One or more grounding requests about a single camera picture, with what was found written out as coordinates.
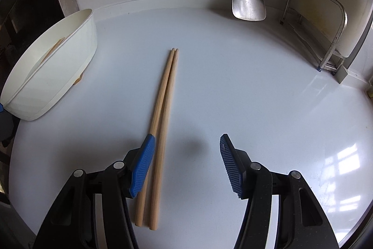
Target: chopsticks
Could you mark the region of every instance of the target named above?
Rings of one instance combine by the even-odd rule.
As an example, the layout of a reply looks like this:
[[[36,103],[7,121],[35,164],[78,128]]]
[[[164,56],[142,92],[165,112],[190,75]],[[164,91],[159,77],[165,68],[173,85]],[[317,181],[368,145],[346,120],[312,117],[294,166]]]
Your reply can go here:
[[[149,130],[149,133],[154,135],[155,137],[157,137],[157,133],[158,133],[159,119],[161,115],[163,100],[165,97],[165,92],[166,92],[167,83],[169,80],[169,75],[171,71],[171,65],[173,62],[174,54],[175,54],[175,49],[173,48],[167,60],[165,72],[163,74],[161,86],[158,92],[157,101],[155,103],[154,114],[153,114],[152,123],[150,125],[150,130]],[[146,192],[148,188],[148,181],[149,181],[149,171],[148,171],[148,174],[146,175],[144,185],[142,186],[142,190],[140,191],[137,197],[135,225],[139,227],[142,226],[142,222],[144,219],[145,199],[146,199]]]
[[[41,65],[42,64],[42,62],[44,61],[44,60],[46,60],[47,59],[47,57],[63,42],[65,40],[65,37],[62,37],[62,38],[60,38],[56,43],[55,43],[55,45],[53,46],[53,47],[51,47],[50,49],[49,49],[49,51],[48,51],[48,53],[46,54],[46,56],[44,56],[44,58],[43,58],[43,60],[41,61],[41,63],[39,64],[39,65]]]
[[[170,77],[168,80],[167,91],[165,95],[165,106],[163,109],[161,129],[158,139],[158,147],[155,156],[155,168],[154,168],[154,183],[152,192],[152,204],[150,208],[150,224],[149,228],[151,230],[156,230],[158,227],[158,217],[159,217],[159,201],[161,194],[162,185],[162,171],[163,171],[163,160],[165,157],[165,147],[167,139],[167,128],[170,118],[171,102],[173,87],[175,84],[176,66],[178,63],[179,49],[176,49],[172,60],[172,67],[170,72]]]

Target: white countertop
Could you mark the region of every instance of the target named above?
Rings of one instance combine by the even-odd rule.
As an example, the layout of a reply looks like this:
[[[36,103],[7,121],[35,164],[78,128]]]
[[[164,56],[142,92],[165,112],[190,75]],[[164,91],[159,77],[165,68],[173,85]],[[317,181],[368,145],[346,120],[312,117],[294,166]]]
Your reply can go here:
[[[233,248],[246,201],[229,183],[223,133],[270,171],[300,171],[338,240],[358,222],[373,199],[373,106],[317,72],[277,20],[159,9],[101,20],[97,30],[82,81],[17,131],[10,200],[35,233],[75,169],[103,170],[142,143],[171,48],[180,56],[159,229],[134,226],[140,248]],[[271,225],[269,243],[275,234]]]

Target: metal rack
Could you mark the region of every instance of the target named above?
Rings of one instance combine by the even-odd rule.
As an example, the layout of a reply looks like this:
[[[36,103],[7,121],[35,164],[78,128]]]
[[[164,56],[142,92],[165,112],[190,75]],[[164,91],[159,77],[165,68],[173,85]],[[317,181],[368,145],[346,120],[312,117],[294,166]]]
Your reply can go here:
[[[280,24],[286,24],[288,28],[290,28],[296,36],[300,39],[300,41],[305,45],[305,47],[309,50],[309,52],[312,54],[312,56],[315,58],[315,60],[318,62],[317,70],[321,71],[322,69],[332,71],[333,73],[337,71],[337,69],[340,67],[340,65],[344,61],[344,57],[336,50],[336,44],[338,40],[340,39],[344,29],[347,25],[347,13],[342,6],[342,4],[338,0],[330,0],[333,3],[335,3],[342,13],[342,19],[341,24],[339,25],[339,28],[337,30],[337,33],[335,34],[333,41],[329,42],[329,48],[325,52],[325,48],[322,46],[320,41],[318,41],[314,35],[309,33],[305,29],[305,27],[302,27],[302,22],[304,17],[297,12],[296,10],[290,8],[290,2],[291,0],[287,0],[285,10],[282,16],[282,19],[280,21]],[[287,17],[287,14],[289,10],[292,10],[297,15],[297,20],[285,20]]]

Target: white bowl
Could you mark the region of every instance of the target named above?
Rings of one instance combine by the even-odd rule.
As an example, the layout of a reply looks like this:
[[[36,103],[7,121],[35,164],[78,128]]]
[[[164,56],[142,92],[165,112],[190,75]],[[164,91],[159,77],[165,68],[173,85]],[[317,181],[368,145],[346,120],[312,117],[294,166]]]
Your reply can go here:
[[[62,37],[66,39],[42,61]],[[6,80],[0,103],[21,119],[37,119],[79,78],[96,48],[92,10],[65,17],[45,31],[21,56]]]

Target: metal screw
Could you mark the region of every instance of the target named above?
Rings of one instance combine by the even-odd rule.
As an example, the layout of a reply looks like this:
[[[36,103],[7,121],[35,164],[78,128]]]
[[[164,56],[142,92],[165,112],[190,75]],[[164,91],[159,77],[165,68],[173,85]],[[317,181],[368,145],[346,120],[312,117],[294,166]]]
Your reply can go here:
[[[114,163],[113,166],[114,166],[115,169],[122,169],[124,167],[124,162],[117,161],[116,163]]]
[[[260,165],[260,163],[255,163],[254,162],[254,163],[251,163],[250,168],[254,169],[254,170],[260,170],[261,165]]]
[[[296,178],[296,179],[301,178],[301,174],[298,171],[293,171],[291,173],[291,176],[294,177],[294,178]]]
[[[83,175],[83,170],[82,169],[78,169],[78,170],[74,171],[74,176],[75,177],[81,177],[82,175]]]

